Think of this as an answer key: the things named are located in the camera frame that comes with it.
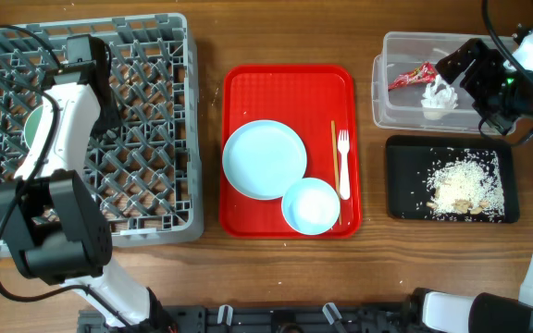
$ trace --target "red tray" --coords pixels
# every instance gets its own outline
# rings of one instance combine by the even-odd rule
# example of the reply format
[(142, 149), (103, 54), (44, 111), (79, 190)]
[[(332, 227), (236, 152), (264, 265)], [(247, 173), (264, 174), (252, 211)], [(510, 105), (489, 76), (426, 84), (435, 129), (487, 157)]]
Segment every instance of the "red tray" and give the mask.
[(219, 220), (223, 228), (244, 238), (337, 239), (353, 235), (361, 225), (361, 186), (349, 73), (332, 65), (244, 65), (232, 69), (223, 86), (222, 154), (229, 136), (242, 125), (259, 119), (277, 120), (295, 130), (304, 142), (305, 177), (323, 179), (334, 188), (330, 121), (336, 123), (337, 136), (339, 130), (348, 130), (351, 139), (351, 199), (341, 200), (341, 225), (337, 222), (319, 236), (302, 235), (285, 222), (281, 199), (245, 197), (229, 184), (222, 167)]

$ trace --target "chopstick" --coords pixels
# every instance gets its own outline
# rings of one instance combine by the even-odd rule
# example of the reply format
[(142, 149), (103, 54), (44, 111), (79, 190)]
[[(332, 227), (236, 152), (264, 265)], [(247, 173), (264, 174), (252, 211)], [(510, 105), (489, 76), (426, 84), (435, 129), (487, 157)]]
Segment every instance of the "chopstick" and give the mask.
[[(332, 129), (332, 159), (334, 160), (334, 185), (336, 186), (337, 195), (339, 194), (339, 157), (337, 153), (337, 129), (334, 120), (330, 122)], [(339, 211), (339, 226), (342, 225), (342, 211)]]

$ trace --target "wooden table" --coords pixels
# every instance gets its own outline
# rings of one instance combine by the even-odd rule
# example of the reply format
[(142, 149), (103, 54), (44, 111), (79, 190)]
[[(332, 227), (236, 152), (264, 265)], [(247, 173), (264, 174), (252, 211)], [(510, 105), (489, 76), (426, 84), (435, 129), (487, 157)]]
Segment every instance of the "wooden table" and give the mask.
[[(530, 1), (493, 2), (499, 33), (530, 22)], [(116, 248), (115, 257), (163, 304), (356, 304), (398, 301), (415, 287), (517, 297), (533, 249), (533, 141), (514, 149), (519, 222), (396, 220), (386, 213), (384, 143), (407, 132), (379, 129), (371, 115), (371, 69), (384, 34), (485, 34), (479, 1), (0, 0), (0, 23), (160, 12), (183, 13), (198, 46), (205, 234), (181, 245)], [(364, 220), (351, 239), (238, 240), (219, 225), (221, 84), (243, 63), (336, 63), (352, 74)], [(48, 290), (22, 278), (10, 260), (1, 260), (0, 274), (16, 293)], [(72, 293), (34, 304), (0, 296), (0, 332), (74, 332), (84, 308)]]

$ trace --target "white fork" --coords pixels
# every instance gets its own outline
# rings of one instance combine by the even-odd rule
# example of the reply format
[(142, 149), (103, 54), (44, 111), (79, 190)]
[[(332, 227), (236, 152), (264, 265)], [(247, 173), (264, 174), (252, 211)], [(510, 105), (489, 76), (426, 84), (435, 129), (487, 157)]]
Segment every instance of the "white fork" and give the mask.
[(349, 153), (349, 131), (339, 131), (337, 142), (339, 153), (341, 153), (341, 183), (339, 185), (339, 194), (343, 200), (351, 197), (351, 187), (349, 185), (349, 166), (347, 165), (347, 154)]

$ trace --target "red snack package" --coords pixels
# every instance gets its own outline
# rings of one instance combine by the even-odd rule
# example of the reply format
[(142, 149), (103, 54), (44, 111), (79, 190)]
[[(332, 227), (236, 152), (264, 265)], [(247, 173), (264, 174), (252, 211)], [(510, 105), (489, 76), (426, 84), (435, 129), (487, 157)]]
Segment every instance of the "red snack package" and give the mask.
[(394, 88), (405, 87), (409, 84), (415, 83), (431, 83), (437, 77), (437, 70), (428, 61), (415, 70), (401, 74), (394, 80), (394, 82), (388, 86), (388, 91)]

